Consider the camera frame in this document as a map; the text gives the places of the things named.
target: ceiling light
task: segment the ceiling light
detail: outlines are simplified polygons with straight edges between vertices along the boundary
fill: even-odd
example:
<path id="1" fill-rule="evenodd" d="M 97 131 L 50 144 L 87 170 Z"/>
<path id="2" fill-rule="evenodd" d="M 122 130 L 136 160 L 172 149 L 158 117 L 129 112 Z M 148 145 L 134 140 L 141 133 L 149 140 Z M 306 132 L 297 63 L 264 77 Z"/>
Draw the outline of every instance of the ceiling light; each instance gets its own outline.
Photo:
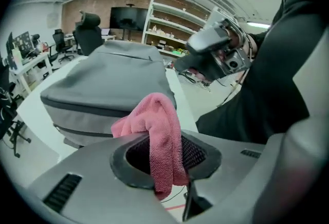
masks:
<path id="1" fill-rule="evenodd" d="M 249 26 L 268 29 L 271 25 L 269 24 L 263 24 L 263 23 L 256 23 L 256 22 L 247 22 Z"/>

